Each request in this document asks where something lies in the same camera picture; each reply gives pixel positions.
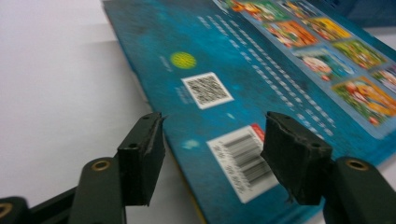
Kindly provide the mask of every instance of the yellow circle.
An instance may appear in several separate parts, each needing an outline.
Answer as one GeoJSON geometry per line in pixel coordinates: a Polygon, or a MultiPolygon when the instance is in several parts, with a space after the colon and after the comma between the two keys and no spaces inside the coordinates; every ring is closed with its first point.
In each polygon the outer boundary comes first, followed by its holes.
{"type": "Polygon", "coordinates": [[[176,52],[172,54],[171,62],[174,66],[182,69],[191,69],[197,64],[195,58],[186,52],[176,52]]]}

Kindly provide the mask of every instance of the blue book cover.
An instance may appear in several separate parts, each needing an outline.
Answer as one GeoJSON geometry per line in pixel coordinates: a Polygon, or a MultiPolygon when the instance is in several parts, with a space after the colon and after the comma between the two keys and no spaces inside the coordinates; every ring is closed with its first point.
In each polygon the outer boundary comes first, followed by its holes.
{"type": "Polygon", "coordinates": [[[396,53],[318,1],[113,0],[104,7],[208,223],[302,223],[260,157],[265,114],[333,158],[395,152],[396,53]]]}

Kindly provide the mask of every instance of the qr code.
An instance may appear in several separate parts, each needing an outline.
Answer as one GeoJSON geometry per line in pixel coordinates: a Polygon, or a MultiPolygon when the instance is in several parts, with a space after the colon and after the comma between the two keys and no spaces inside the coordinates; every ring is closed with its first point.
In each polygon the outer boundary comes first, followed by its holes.
{"type": "Polygon", "coordinates": [[[224,104],[233,100],[214,73],[206,73],[194,77],[182,78],[195,103],[201,109],[224,104]]]}

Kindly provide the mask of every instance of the barcode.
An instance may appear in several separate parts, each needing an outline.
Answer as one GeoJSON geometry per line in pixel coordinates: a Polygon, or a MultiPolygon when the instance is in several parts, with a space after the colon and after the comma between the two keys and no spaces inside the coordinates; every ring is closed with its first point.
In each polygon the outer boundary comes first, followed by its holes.
{"type": "Polygon", "coordinates": [[[251,134],[225,143],[223,146],[251,186],[271,174],[268,163],[260,156],[262,145],[259,145],[251,134]]]}
{"type": "Polygon", "coordinates": [[[207,142],[236,195],[247,203],[277,184],[260,156],[264,132],[252,124],[207,142]]]}
{"type": "Polygon", "coordinates": [[[233,99],[214,73],[187,77],[182,80],[201,109],[233,99]]]}

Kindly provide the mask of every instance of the red label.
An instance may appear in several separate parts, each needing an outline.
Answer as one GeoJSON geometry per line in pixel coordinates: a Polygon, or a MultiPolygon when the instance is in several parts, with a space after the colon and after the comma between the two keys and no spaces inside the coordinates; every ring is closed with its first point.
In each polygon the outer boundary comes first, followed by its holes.
{"type": "Polygon", "coordinates": [[[251,128],[254,130],[254,132],[259,136],[259,138],[264,142],[265,133],[264,133],[264,131],[262,130],[262,128],[261,128],[257,123],[254,123],[254,124],[250,125],[250,127],[251,127],[251,128]]]}

